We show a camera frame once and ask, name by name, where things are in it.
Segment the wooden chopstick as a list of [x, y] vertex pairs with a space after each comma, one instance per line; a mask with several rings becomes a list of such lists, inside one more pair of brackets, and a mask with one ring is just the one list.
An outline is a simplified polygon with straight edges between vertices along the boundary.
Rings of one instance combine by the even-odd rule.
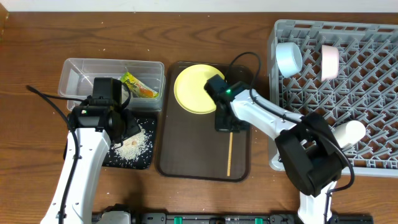
[[228, 166], [227, 166], [227, 176], [231, 176], [231, 160], [232, 160], [232, 150], [233, 150], [233, 133], [229, 134], [229, 145], [228, 145]]

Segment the green snack wrapper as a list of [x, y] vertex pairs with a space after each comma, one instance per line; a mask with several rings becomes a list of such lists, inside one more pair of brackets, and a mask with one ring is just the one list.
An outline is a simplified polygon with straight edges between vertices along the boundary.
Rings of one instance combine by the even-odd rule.
[[126, 72], [120, 79], [139, 98], [157, 98], [159, 93], [137, 79], [130, 72]]

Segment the yellow plate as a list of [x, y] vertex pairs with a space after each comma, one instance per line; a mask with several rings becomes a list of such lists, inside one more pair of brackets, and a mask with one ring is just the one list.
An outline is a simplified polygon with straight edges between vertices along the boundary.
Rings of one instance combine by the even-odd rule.
[[215, 75], [224, 80], [224, 75], [211, 65], [192, 65], [180, 72], [174, 83], [174, 95], [179, 105], [193, 114], [214, 112], [216, 105], [205, 91], [205, 84]]

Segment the blue bowl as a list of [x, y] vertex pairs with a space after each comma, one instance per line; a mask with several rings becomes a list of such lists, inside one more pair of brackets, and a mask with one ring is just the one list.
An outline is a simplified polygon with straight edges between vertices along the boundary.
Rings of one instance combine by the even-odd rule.
[[293, 42], [279, 43], [275, 50], [276, 62], [284, 78], [289, 78], [302, 69], [302, 54], [297, 44]]

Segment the small white cup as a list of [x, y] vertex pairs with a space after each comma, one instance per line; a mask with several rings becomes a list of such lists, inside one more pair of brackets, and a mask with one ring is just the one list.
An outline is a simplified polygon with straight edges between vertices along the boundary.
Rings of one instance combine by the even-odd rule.
[[340, 148], [352, 146], [360, 141], [366, 134], [366, 128], [360, 121], [348, 121], [337, 126], [333, 135]]

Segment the white pink rice bowl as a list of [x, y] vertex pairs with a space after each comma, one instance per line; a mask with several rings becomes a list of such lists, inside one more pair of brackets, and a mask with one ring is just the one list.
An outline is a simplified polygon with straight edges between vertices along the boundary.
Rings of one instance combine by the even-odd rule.
[[332, 80], [338, 76], [339, 52], [336, 47], [322, 45], [321, 81]]

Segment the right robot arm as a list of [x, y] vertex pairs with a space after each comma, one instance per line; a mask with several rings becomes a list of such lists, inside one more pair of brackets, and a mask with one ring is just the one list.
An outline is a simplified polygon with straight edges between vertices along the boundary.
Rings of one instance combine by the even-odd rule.
[[284, 110], [244, 82], [229, 85], [219, 75], [207, 80], [204, 89], [216, 105], [215, 129], [240, 132], [251, 124], [272, 138], [287, 177], [300, 191], [299, 218], [328, 223], [336, 182], [351, 164], [325, 119]]

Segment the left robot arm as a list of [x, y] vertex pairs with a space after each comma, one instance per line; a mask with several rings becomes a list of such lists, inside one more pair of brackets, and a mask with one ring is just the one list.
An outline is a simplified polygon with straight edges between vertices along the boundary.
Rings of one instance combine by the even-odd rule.
[[95, 78], [93, 93], [62, 118], [69, 130], [57, 189], [42, 223], [91, 223], [104, 158], [141, 129], [122, 99], [125, 83]]

